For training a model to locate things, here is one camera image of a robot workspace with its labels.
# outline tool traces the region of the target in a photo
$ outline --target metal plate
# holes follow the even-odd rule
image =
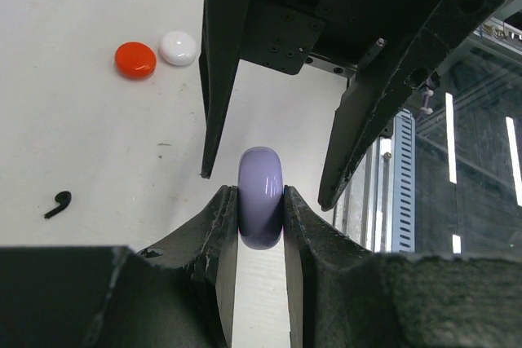
[[[391,251],[415,251],[415,120],[408,110],[395,118]]]
[[[305,63],[325,23],[268,0],[250,0],[241,58],[295,75]]]

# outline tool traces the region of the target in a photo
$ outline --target glass panel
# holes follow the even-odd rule
[[[521,85],[476,48],[441,75],[417,121],[416,252],[522,255]]]

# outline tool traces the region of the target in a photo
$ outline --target white floor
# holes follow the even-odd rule
[[[343,79],[309,67],[289,77],[242,62],[205,180],[197,65],[158,59],[145,81],[115,71],[123,42],[156,49],[174,29],[199,41],[201,13],[202,0],[0,0],[0,245],[141,249],[199,212],[220,185],[233,185],[241,154],[256,145],[279,153],[285,183],[320,211]],[[71,205],[45,220],[64,190],[73,193]],[[289,330],[281,244],[266,252],[241,244],[234,346],[287,347]]]

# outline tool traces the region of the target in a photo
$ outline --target black metal bracket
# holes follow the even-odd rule
[[[357,65],[337,109],[319,190],[334,207],[368,146],[436,67],[504,0],[205,0],[201,175],[212,173],[240,59],[295,74]]]

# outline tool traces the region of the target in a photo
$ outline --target purple round object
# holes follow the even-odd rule
[[[241,157],[237,180],[238,225],[251,249],[270,249],[283,228],[283,174],[276,152],[254,147]]]

